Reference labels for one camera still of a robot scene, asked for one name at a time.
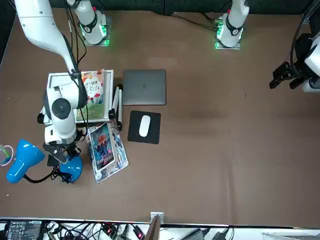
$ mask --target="laptop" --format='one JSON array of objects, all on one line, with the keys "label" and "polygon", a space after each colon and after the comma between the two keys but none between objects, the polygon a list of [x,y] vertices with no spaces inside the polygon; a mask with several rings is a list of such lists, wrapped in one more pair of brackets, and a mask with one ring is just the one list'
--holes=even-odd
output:
[{"label": "laptop", "polygon": [[123,105],[165,105],[166,70],[124,70]]}]

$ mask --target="white mouse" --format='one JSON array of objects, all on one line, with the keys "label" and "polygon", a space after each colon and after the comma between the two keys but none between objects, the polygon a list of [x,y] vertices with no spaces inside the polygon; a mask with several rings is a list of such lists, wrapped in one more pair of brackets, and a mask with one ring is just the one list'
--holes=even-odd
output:
[{"label": "white mouse", "polygon": [[139,134],[141,137],[146,137],[148,135],[150,126],[150,116],[143,115],[140,123]]}]

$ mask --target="book cover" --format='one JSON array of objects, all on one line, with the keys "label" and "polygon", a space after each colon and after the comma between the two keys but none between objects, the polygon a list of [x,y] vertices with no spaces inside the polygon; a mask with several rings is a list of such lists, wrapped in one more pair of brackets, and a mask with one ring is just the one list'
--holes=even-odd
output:
[{"label": "book cover", "polygon": [[113,151],[113,140],[107,123],[89,133],[93,164],[99,172],[117,158]]},{"label": "book cover", "polygon": [[[99,184],[102,181],[106,180],[107,178],[111,177],[112,175],[116,174],[120,170],[124,169],[129,165],[128,158],[126,155],[126,151],[121,141],[119,129],[115,120],[111,120],[108,123],[109,129],[111,130],[112,139],[114,141],[114,147],[116,152],[117,161],[113,161],[112,163],[108,164],[104,169],[98,171],[97,167],[95,166],[95,161],[92,161],[92,169],[93,174],[96,182]],[[93,126],[91,129],[94,131],[99,127],[99,124]],[[93,160],[94,155],[92,148],[90,147],[89,143],[89,156]]]},{"label": "book cover", "polygon": [[[100,69],[97,71],[88,71],[82,73],[82,81],[88,95],[88,119],[98,119],[104,116],[105,107],[105,70]],[[81,109],[84,119],[87,116],[87,108]],[[76,111],[76,120],[81,121],[82,116],[80,109]]]}]

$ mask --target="mouse pad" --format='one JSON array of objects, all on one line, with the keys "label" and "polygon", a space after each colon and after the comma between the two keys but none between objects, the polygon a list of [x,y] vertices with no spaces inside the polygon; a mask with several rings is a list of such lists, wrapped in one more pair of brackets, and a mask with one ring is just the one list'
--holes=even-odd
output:
[{"label": "mouse pad", "polygon": [[[140,136],[139,134],[140,123],[143,115],[147,115],[150,117],[149,131],[146,137]],[[160,122],[160,113],[147,111],[131,111],[128,141],[146,144],[159,144]]]}]

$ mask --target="tabletop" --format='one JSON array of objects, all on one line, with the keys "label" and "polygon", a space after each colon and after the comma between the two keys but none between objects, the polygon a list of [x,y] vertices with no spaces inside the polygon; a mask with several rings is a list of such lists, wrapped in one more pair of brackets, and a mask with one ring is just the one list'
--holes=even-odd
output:
[{"label": "tabletop", "polygon": [[[70,39],[64,10],[53,13]],[[1,216],[148,222],[164,212],[166,223],[320,227],[320,94],[288,82],[269,89],[300,16],[251,14],[241,50],[215,50],[213,31],[179,18],[106,14],[114,18],[110,45],[88,47],[80,69],[112,69],[115,83],[126,69],[165,69],[167,104],[123,107],[129,166],[101,184],[85,143],[75,184],[9,184],[1,168]],[[36,119],[48,74],[66,70],[59,55],[28,42],[16,18],[0,68],[1,144],[23,138],[42,149]],[[127,141],[131,110],[161,114],[158,145]],[[44,160],[28,175],[50,171]]]}]

